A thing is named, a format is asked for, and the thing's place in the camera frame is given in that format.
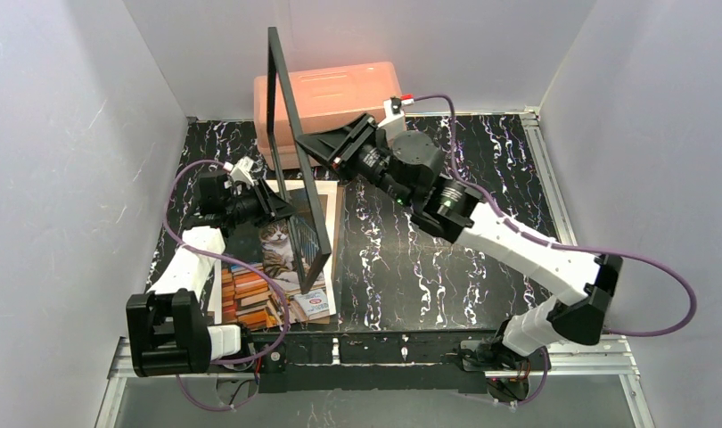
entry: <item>pink container lid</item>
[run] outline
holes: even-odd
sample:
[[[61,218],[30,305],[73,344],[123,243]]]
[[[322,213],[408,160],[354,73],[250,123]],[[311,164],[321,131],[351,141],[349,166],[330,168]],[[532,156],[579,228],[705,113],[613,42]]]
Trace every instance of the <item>pink container lid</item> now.
[[[401,95],[398,77],[391,62],[296,71],[290,73],[290,79],[300,125],[305,133],[339,128],[362,112],[368,112],[377,121],[382,121],[384,100]],[[270,153],[267,141],[267,76],[257,77],[253,85],[253,121],[258,150],[267,155]],[[280,158],[283,158],[283,153],[285,156],[295,156],[279,80],[275,103],[275,140]],[[267,157],[267,161],[273,168],[271,156]]]

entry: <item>white wall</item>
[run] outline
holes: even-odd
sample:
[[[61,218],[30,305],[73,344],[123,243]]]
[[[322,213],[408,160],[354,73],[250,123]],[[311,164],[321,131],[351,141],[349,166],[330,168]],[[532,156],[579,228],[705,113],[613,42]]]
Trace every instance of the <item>white wall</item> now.
[[[0,426],[93,426],[185,129],[121,0],[0,1]]]
[[[125,0],[187,116],[253,117],[267,27],[290,70],[392,61],[404,92],[461,111],[538,105],[594,0]],[[444,111],[445,105],[422,105]]]
[[[722,426],[722,2],[598,2],[542,113],[580,241],[652,254],[693,281],[683,331],[632,340],[658,426]],[[661,328],[678,284],[625,265],[611,324]]]

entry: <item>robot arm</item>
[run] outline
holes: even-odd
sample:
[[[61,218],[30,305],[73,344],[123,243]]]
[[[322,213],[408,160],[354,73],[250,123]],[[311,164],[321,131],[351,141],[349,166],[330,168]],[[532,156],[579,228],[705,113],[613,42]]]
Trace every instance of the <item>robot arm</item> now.
[[[224,171],[201,174],[193,214],[184,220],[183,241],[159,280],[127,301],[127,329],[133,367],[139,376],[202,373],[210,361],[241,351],[238,325],[207,325],[211,257],[193,248],[222,254],[225,238],[237,225],[264,226],[295,210],[264,180],[250,176],[253,160],[226,164]]]
[[[401,127],[401,107],[410,100],[404,98],[385,102],[387,118],[379,125],[362,114],[343,128],[304,135],[297,143],[340,177],[360,175],[410,207],[412,222],[423,232],[484,252],[554,295],[503,322],[494,338],[477,347],[473,356],[483,366],[515,366],[538,348],[562,339],[598,343],[621,258],[556,250],[514,232],[480,193],[442,174],[445,154],[428,136]],[[553,241],[512,223],[520,232]]]

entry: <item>black mounting bracket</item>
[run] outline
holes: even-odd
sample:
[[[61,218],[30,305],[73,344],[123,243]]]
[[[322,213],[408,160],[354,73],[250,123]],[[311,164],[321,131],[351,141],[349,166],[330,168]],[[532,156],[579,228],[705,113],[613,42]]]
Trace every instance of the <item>black mounting bracket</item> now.
[[[553,329],[566,339],[582,345],[596,345],[603,333],[605,314],[611,305],[623,259],[604,254],[597,258],[600,270],[594,284],[588,284],[586,299],[571,306],[558,302],[547,315]]]
[[[184,229],[197,226],[218,227],[227,238],[238,225],[251,222],[263,227],[269,223],[289,218],[295,208],[260,178],[247,187],[242,183],[229,185],[229,175],[224,170],[202,173],[196,183],[192,215],[183,221]]]
[[[349,161],[354,158],[362,145],[381,148],[385,132],[378,129],[374,117],[363,113],[348,125],[329,131],[304,134],[297,144],[316,159],[320,165],[334,170],[340,178],[351,180],[358,171],[351,168]]]
[[[125,314],[136,375],[204,373],[209,368],[211,339],[194,292],[133,294]]]
[[[259,373],[260,393],[369,390],[458,390],[485,393],[484,374],[466,372],[452,360],[461,341],[494,330],[289,332]],[[256,350],[278,333],[254,332]]]

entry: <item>black picture frame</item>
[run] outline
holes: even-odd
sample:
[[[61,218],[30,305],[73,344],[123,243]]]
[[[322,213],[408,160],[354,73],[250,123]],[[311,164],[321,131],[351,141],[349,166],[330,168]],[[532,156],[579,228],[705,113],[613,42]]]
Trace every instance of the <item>black picture frame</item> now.
[[[290,195],[288,195],[285,186],[285,176],[280,163],[280,153],[277,151],[277,143],[275,141],[275,98],[278,78],[280,79],[280,88],[283,92],[285,110],[287,110],[293,143],[295,144],[295,152],[298,156],[299,169],[303,177],[303,185],[308,196],[308,207],[311,210],[311,218],[314,220],[314,229],[316,230],[316,246],[318,248],[314,259],[311,260],[308,272],[306,272],[303,268],[303,263],[300,262],[303,260],[303,254],[300,245],[298,245],[299,237],[293,233],[293,231],[301,229],[299,229],[297,224],[298,220],[295,217],[289,220],[291,247],[296,270],[298,271],[300,292],[305,294],[311,290],[314,282],[322,273],[324,265],[332,254],[332,245],[327,234],[327,226],[324,222],[324,211],[319,201],[319,193],[316,190],[316,183],[314,182],[314,175],[312,174],[308,155],[306,155],[306,152],[296,143],[298,137],[303,135],[303,129],[300,126],[298,107],[295,104],[295,97],[292,93],[283,47],[280,43],[280,36],[277,33],[276,27],[269,27],[267,55],[267,139],[269,140],[269,148],[272,151],[272,159],[275,161],[275,175],[280,187],[280,196],[290,203]]]

